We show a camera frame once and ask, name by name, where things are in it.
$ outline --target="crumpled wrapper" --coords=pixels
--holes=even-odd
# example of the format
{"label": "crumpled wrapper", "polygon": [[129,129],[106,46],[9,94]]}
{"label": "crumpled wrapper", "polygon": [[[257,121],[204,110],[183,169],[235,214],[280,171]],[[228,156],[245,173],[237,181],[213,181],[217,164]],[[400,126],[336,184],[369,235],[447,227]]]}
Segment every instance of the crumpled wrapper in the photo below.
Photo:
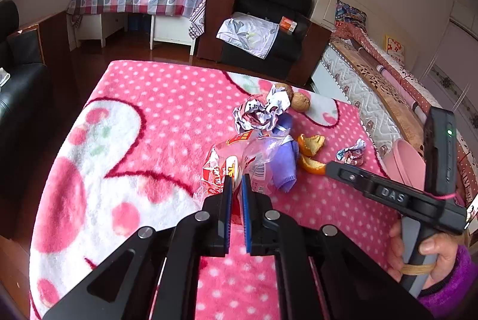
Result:
{"label": "crumpled wrapper", "polygon": [[282,115],[291,105],[284,87],[272,86],[267,97],[252,95],[232,112],[236,131],[242,133],[252,129],[272,131],[279,115]]}
{"label": "crumpled wrapper", "polygon": [[336,154],[336,158],[342,163],[348,163],[349,165],[353,166],[361,166],[363,164],[364,150],[365,141],[362,138],[359,138],[354,146],[339,150]]}

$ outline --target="purple sleeve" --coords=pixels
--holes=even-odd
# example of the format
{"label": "purple sleeve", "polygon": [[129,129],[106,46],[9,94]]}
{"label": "purple sleeve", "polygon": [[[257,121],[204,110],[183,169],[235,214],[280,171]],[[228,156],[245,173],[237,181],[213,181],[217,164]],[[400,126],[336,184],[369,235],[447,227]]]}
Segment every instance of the purple sleeve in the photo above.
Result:
{"label": "purple sleeve", "polygon": [[436,318],[448,316],[466,295],[478,275],[478,266],[471,261],[465,246],[458,246],[456,264],[448,283],[437,293],[418,300]]}

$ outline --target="white mattress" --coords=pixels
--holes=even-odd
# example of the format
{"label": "white mattress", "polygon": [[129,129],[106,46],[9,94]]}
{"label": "white mattress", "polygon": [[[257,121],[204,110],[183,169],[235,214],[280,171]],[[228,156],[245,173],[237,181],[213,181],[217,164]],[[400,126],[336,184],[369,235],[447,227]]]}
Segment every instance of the white mattress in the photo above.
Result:
{"label": "white mattress", "polygon": [[326,47],[320,64],[312,75],[312,81],[314,91],[322,96],[358,107],[360,118],[380,156],[391,149],[393,141],[402,138],[395,121],[377,94],[330,46]]}

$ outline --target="silver screw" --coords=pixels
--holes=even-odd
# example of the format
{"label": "silver screw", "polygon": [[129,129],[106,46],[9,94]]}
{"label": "silver screw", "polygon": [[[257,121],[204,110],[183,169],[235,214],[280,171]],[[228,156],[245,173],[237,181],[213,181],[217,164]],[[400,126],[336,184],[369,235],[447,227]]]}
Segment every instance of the silver screw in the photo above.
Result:
{"label": "silver screw", "polygon": [[336,226],[328,224],[327,226],[324,226],[322,228],[322,232],[324,233],[325,236],[336,236],[338,230]]}
{"label": "silver screw", "polygon": [[281,217],[281,214],[274,209],[270,209],[265,213],[265,216],[267,220],[277,220],[279,217]]}
{"label": "silver screw", "polygon": [[138,231],[138,236],[141,239],[149,238],[152,235],[152,228],[151,227],[141,227]]}
{"label": "silver screw", "polygon": [[199,212],[196,212],[196,214],[194,215],[194,218],[197,221],[206,221],[210,217],[211,217],[211,215],[209,215],[209,212],[207,212],[207,211],[199,211]]}

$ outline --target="walnut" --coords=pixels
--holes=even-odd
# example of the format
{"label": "walnut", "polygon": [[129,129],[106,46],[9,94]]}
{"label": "walnut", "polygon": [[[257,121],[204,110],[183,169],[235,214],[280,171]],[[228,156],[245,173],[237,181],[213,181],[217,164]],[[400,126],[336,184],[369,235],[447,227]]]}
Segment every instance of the walnut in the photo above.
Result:
{"label": "walnut", "polygon": [[297,112],[306,112],[310,108],[310,100],[303,93],[296,92],[292,98],[291,106]]}
{"label": "walnut", "polygon": [[285,88],[285,91],[287,92],[287,95],[289,97],[289,101],[292,103],[292,98],[294,96],[294,91],[292,91],[292,87],[284,83],[276,83],[274,85],[276,88]]}

